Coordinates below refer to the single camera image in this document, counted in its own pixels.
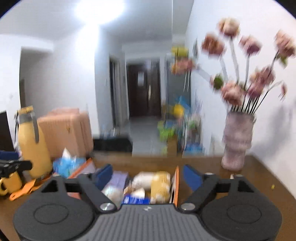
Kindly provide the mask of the purple linen sachet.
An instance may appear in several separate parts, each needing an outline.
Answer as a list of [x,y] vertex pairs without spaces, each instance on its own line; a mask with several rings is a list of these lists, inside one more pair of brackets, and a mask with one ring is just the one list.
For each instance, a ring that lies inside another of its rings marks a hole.
[[118,189],[124,189],[128,185],[129,181],[130,177],[127,172],[114,171],[108,185],[114,186]]

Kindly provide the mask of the blue tissue packet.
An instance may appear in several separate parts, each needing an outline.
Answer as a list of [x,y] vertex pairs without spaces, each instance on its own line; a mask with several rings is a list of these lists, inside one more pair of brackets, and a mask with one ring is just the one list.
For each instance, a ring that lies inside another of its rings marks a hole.
[[150,199],[126,195],[122,201],[122,204],[148,205],[150,204]]

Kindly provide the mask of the white and yellow plush toy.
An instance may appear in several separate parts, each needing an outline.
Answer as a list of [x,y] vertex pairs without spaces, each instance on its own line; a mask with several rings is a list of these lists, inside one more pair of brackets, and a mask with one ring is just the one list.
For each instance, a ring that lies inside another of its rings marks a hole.
[[132,187],[150,191],[151,204],[168,203],[171,196],[171,175],[166,171],[140,172],[133,178]]

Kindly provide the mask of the white makeup sponge wedge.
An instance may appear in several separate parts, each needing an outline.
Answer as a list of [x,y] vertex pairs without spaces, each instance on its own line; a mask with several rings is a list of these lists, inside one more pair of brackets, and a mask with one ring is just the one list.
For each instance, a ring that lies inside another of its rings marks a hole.
[[138,188],[130,194],[131,197],[144,199],[145,198],[145,190],[143,188]]

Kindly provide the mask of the yellow ceramic mug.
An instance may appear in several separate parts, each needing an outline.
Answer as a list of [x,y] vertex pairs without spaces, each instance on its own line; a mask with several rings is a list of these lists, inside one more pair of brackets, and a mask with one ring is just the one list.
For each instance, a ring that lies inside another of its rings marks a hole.
[[22,188],[22,180],[18,172],[11,173],[8,178],[1,178],[0,195],[12,194]]

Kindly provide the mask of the red cardboard box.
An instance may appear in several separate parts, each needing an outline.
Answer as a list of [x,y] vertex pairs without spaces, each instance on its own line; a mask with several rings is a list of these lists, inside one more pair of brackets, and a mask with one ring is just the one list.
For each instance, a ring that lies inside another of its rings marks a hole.
[[121,204],[174,204],[178,205],[180,168],[168,171],[140,171],[131,177],[128,172],[116,171],[108,165],[97,169],[91,159],[84,162],[69,179],[80,174],[89,178],[117,207]]

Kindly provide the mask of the black stool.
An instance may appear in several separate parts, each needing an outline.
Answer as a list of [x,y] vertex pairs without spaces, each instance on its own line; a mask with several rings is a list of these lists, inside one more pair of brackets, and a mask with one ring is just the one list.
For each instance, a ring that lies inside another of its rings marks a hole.
[[127,137],[94,138],[93,150],[132,153],[133,144]]

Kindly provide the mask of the pink textured vase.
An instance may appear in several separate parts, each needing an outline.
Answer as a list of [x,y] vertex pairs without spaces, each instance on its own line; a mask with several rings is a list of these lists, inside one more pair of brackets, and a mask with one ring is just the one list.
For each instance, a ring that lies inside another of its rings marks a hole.
[[221,166],[229,171],[243,168],[246,151],[251,148],[255,118],[251,114],[231,111],[223,132],[225,144]]

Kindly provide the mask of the pink hard-shell suitcase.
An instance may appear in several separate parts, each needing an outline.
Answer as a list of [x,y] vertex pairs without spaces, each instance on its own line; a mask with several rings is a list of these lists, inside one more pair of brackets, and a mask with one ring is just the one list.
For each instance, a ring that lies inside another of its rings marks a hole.
[[51,159],[67,149],[71,156],[86,157],[93,151],[89,114],[77,108],[59,108],[38,118]]

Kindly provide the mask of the yellow watering can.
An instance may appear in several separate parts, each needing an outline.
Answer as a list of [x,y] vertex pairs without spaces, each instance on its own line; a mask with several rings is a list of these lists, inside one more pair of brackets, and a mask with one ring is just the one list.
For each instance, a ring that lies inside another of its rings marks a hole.
[[185,108],[181,104],[175,104],[172,109],[172,114],[175,118],[182,118],[185,113]]

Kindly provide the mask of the grey refrigerator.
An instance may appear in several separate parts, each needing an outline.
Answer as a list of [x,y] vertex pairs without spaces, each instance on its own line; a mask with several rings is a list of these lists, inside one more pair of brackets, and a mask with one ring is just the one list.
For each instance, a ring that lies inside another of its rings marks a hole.
[[166,54],[166,104],[174,106],[180,103],[189,109],[191,107],[191,82],[185,74],[171,73],[171,65],[174,61],[173,54]]

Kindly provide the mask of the dark brown entrance door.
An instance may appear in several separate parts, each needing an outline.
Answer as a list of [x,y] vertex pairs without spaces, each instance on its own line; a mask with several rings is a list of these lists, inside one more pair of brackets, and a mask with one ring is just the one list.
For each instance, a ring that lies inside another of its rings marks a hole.
[[158,60],[127,64],[129,116],[161,116],[161,78]]

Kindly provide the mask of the dried pink rose bouquet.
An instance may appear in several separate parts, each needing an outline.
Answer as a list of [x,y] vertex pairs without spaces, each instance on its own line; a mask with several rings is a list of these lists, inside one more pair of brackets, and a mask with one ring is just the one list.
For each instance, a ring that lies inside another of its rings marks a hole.
[[287,95],[287,85],[284,81],[276,81],[274,63],[280,62],[286,67],[288,60],[295,57],[295,41],[293,37],[279,30],[274,43],[276,53],[271,64],[255,68],[250,71],[251,57],[260,53],[262,44],[252,35],[242,36],[239,47],[246,58],[245,78],[241,80],[238,58],[235,52],[234,40],[240,35],[240,23],[234,18],[222,18],[217,29],[219,34],[207,33],[201,44],[201,50],[208,57],[217,58],[220,61],[222,72],[214,76],[207,73],[198,59],[190,56],[177,58],[171,65],[171,73],[174,75],[185,74],[191,81],[192,72],[198,72],[207,80],[215,92],[221,94],[222,100],[230,107],[231,111],[247,113],[255,116],[255,113],[265,100],[267,94],[276,87],[281,87],[280,99]]

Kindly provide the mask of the yellow box on refrigerator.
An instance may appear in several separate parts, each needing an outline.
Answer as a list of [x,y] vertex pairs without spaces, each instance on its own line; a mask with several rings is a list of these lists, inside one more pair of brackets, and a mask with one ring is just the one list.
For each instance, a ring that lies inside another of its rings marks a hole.
[[173,46],[171,48],[171,53],[177,58],[187,58],[189,51],[186,47]]

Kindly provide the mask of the wall picture frame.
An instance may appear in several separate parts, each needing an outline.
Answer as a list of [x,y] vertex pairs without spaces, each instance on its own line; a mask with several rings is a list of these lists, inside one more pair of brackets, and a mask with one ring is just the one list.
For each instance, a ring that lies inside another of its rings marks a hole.
[[198,48],[198,40],[196,39],[193,45],[193,57],[195,59],[198,59],[199,57],[199,48]]

